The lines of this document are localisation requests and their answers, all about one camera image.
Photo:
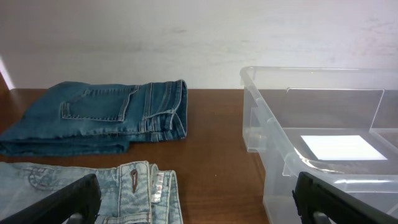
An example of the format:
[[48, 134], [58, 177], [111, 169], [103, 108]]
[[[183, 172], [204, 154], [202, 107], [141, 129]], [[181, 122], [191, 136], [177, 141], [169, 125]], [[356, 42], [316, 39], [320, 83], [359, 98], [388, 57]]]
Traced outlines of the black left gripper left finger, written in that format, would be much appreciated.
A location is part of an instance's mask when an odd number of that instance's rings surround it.
[[68, 186], [1, 220], [2, 224], [84, 223], [94, 224], [101, 206], [101, 191], [95, 174]]

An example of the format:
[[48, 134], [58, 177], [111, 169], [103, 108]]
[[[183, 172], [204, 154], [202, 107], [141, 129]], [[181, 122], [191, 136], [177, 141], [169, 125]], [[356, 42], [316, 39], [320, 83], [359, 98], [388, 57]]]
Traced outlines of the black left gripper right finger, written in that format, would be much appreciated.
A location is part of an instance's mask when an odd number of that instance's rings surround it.
[[300, 172], [292, 195], [302, 224], [397, 224], [397, 219], [318, 177]]

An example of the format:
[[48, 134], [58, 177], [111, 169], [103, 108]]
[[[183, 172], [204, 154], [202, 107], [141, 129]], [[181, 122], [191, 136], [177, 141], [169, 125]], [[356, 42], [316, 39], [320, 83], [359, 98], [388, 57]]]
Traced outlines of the light blue jeans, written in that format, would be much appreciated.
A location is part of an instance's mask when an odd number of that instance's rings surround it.
[[182, 223], [175, 171], [147, 161], [94, 169], [1, 163], [1, 218], [5, 219], [88, 174], [101, 190], [97, 223]]

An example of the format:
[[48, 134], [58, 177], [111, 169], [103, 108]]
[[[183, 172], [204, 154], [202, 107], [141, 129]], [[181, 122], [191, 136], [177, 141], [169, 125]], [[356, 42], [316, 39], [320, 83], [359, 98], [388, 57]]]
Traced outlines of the clear plastic storage bin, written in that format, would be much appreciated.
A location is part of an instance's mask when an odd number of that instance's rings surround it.
[[[397, 216], [397, 72], [357, 68], [245, 67], [243, 139], [266, 171], [271, 223], [299, 223], [292, 191], [308, 172]], [[387, 160], [323, 161], [301, 136], [359, 135]]]

